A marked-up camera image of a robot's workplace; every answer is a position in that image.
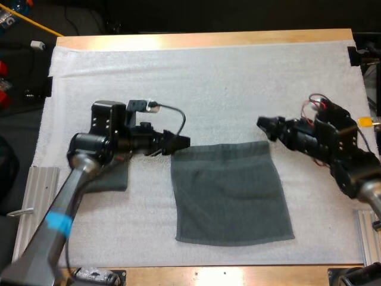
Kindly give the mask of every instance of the gray towel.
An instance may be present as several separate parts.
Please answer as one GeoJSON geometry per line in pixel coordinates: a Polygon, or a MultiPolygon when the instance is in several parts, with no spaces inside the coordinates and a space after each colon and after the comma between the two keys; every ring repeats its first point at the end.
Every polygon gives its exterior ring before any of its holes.
{"type": "Polygon", "coordinates": [[[295,238],[267,141],[178,151],[171,176],[176,240],[240,246],[295,238]]]}
{"type": "Polygon", "coordinates": [[[99,176],[89,182],[84,193],[104,191],[125,191],[128,185],[128,166],[132,154],[117,154],[124,161],[113,159],[99,176]]]}

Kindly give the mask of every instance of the metal bracket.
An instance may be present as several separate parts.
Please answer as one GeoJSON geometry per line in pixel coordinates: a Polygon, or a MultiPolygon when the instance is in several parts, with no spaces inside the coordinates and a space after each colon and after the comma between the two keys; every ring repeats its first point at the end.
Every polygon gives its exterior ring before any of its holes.
{"type": "Polygon", "coordinates": [[[378,220],[377,216],[372,210],[358,210],[357,218],[364,265],[381,262],[381,232],[373,229],[373,222],[378,220]]]}
{"type": "Polygon", "coordinates": [[[13,251],[13,261],[23,254],[35,230],[41,223],[43,216],[52,203],[58,183],[60,169],[57,167],[30,167],[23,208],[13,212],[16,215],[33,212],[31,215],[21,216],[13,251]]]}
{"type": "Polygon", "coordinates": [[[35,212],[34,208],[29,207],[27,209],[15,210],[14,212],[7,213],[7,216],[19,217],[19,216],[27,215],[27,214],[30,215],[34,212],[35,212]]]}

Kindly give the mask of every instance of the red object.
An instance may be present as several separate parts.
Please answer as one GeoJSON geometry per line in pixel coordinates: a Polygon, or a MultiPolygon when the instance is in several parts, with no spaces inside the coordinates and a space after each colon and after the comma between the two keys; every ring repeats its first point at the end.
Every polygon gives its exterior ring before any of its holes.
{"type": "Polygon", "coordinates": [[[4,91],[0,91],[0,109],[6,109],[10,106],[11,100],[4,91]]]}
{"type": "Polygon", "coordinates": [[[0,61],[0,76],[7,76],[8,68],[7,65],[0,61]]]}

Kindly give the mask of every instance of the blue tape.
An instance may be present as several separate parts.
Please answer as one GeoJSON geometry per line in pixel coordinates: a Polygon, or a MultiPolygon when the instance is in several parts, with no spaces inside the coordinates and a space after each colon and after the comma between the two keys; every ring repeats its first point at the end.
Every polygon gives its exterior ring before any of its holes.
{"type": "Polygon", "coordinates": [[[70,216],[67,216],[63,213],[56,213],[50,211],[46,217],[45,221],[48,224],[48,228],[50,229],[56,229],[65,237],[69,237],[70,231],[71,231],[71,225],[73,224],[73,220],[70,216]]]}

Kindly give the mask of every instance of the table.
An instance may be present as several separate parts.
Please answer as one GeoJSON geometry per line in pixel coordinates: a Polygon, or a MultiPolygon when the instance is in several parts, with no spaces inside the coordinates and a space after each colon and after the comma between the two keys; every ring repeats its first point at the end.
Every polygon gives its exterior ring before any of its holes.
{"type": "MultiPolygon", "coordinates": [[[[88,51],[152,51],[208,46],[345,40],[353,40],[350,29],[62,37],[57,38],[57,46],[88,51]]],[[[121,269],[127,271],[128,286],[327,286],[328,268],[351,268],[356,266],[362,265],[121,269]]]]}

